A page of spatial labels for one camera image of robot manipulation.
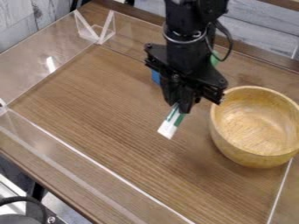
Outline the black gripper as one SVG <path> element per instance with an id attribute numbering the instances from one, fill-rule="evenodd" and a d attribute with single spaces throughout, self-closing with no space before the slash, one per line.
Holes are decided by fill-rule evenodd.
<path id="1" fill-rule="evenodd" d="M 144 45 L 144 64 L 160 74 L 162 98 L 169 106 L 178 103 L 181 114 L 205 98 L 220 104 L 228 81 L 210 64 L 210 52 L 198 46 Z"/>

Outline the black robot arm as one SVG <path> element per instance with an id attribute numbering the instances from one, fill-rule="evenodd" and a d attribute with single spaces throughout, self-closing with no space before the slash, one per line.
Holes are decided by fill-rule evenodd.
<path id="1" fill-rule="evenodd" d="M 162 0 L 165 43 L 144 45 L 144 64 L 158 73 L 162 98 L 188 114 L 206 99 L 220 104 L 228 81 L 210 61 L 216 58 L 216 32 L 229 35 L 220 23 L 229 0 Z"/>

